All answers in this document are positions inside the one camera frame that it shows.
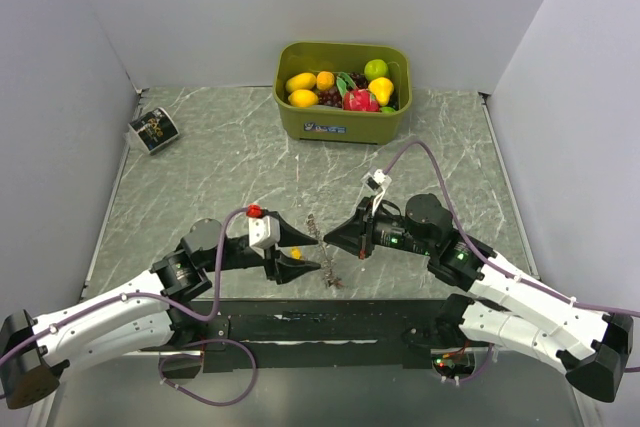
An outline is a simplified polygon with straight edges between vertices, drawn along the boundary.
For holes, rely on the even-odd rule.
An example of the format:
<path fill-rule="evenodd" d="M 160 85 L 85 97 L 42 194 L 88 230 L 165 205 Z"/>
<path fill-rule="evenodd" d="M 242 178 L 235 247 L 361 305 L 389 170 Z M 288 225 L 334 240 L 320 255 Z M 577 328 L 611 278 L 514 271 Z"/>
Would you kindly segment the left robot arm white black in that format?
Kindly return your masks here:
<path fill-rule="evenodd" d="M 241 209 L 245 235 L 230 238 L 226 222 L 197 221 L 178 246 L 124 284 L 59 311 L 19 310 L 1 326 L 1 397 L 11 410 L 53 393 L 70 375 L 124 354 L 172 346 L 185 349 L 198 328 L 219 312 L 190 306 L 207 290 L 218 292 L 223 271 L 260 267 L 278 285 L 319 269 L 287 256 L 286 247 L 317 239 L 289 225 L 279 213 L 256 205 Z"/>

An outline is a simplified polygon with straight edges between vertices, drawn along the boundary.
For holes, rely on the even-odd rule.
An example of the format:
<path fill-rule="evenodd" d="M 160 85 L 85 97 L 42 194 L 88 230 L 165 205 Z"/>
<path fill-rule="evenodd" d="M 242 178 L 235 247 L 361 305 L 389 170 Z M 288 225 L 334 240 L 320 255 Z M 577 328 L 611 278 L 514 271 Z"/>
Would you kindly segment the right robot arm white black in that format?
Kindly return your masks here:
<path fill-rule="evenodd" d="M 461 291 L 436 323 L 444 343 L 504 347 L 554 368 L 594 400 L 615 400 L 633 348 L 630 314 L 581 304 L 526 274 L 456 229 L 433 194 L 411 197 L 397 213 L 392 206 L 363 198 L 325 243 L 361 259 L 377 246 L 427 257 L 429 271 Z"/>

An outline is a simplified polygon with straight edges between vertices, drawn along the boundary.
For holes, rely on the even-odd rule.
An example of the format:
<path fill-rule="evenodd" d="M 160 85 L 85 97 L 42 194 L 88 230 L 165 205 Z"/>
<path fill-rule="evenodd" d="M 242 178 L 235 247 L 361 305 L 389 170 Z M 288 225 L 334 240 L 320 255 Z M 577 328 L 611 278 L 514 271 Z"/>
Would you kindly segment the metal keyring disc with rings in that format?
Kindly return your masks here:
<path fill-rule="evenodd" d="M 309 213 L 306 219 L 306 226 L 310 237 L 317 241 L 317 251 L 320 256 L 321 271 L 327 288 L 342 289 L 344 284 L 342 279 L 334 272 L 333 260 L 329 256 L 327 247 L 323 241 L 322 233 L 317 226 L 315 216 Z"/>

